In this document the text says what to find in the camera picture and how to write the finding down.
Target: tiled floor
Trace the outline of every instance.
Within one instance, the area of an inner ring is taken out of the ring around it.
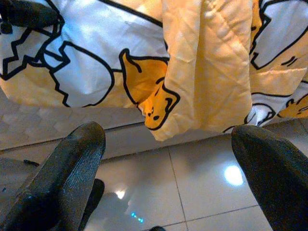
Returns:
[[[267,129],[308,156],[308,120]],[[104,160],[97,178],[106,189],[87,231],[145,231],[155,225],[167,231],[272,230],[232,153],[229,135]],[[10,184],[0,186],[0,203],[4,187],[12,192]]]

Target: tile grout line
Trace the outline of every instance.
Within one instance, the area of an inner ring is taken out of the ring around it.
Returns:
[[[183,206],[182,198],[181,198],[181,195],[180,195],[179,185],[178,185],[177,177],[175,175],[175,170],[174,170],[172,159],[171,159],[170,149],[169,149],[169,147],[167,147],[167,148],[168,148],[168,153],[169,153],[169,158],[170,158],[170,162],[171,162],[171,167],[172,167],[172,171],[173,171],[173,176],[174,176],[175,184],[177,185],[177,189],[178,189],[178,194],[179,194],[180,203],[181,203],[181,207],[182,207],[182,211],[183,211],[183,215],[184,215],[184,221],[185,221],[185,225],[186,225],[186,230],[189,231],[188,230],[188,225],[187,225],[187,222],[186,222],[186,216],[185,216],[185,211],[184,211],[184,206]]]
[[[244,208],[238,208],[238,209],[230,210],[230,211],[227,211],[227,212],[217,213],[217,214],[213,214],[213,215],[209,215],[209,216],[205,216],[205,217],[201,217],[201,218],[195,218],[195,219],[188,220],[187,222],[205,219],[205,218],[211,218],[211,217],[215,217],[215,216],[219,216],[219,215],[223,215],[223,214],[227,214],[227,213],[232,213],[232,212],[236,212],[236,211],[241,211],[241,210],[245,210],[245,209],[248,209],[248,208],[254,208],[254,207],[259,207],[259,205],[252,205],[252,206],[248,206],[248,207],[244,207]]]
[[[120,125],[120,126],[117,126],[117,127],[114,127],[114,128],[106,128],[106,129],[104,129],[104,131],[105,132],[112,132],[112,131],[116,131],[116,130],[121,129],[121,128],[137,127],[137,126],[140,126],[140,125],[144,125],[144,122],[136,122],[136,123],[132,123],[132,124]],[[32,145],[35,146],[35,145],[45,144],[45,143],[49,143],[49,142],[61,141],[65,137],[66,136],[59,137],[59,138],[53,138],[53,139],[46,140],[46,141],[35,141],[34,143],[26,143],[26,144],[22,144],[22,145],[19,145],[19,146],[13,146],[13,147],[10,147],[10,148],[0,149],[0,151],[3,151],[3,152],[4,151],[12,151],[12,150],[16,150],[16,149],[26,148],[26,147],[32,146]]]
[[[169,225],[164,225],[163,227],[169,227],[169,226],[172,226],[172,225],[179,225],[179,224],[183,224],[185,223],[185,221],[181,221],[181,222],[176,222],[176,223],[173,223],[173,224],[169,224]]]

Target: cartoon print fabric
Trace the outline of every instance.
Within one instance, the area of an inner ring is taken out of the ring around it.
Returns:
[[[138,107],[161,141],[308,117],[307,0],[31,1],[58,23],[0,31],[18,103]]]

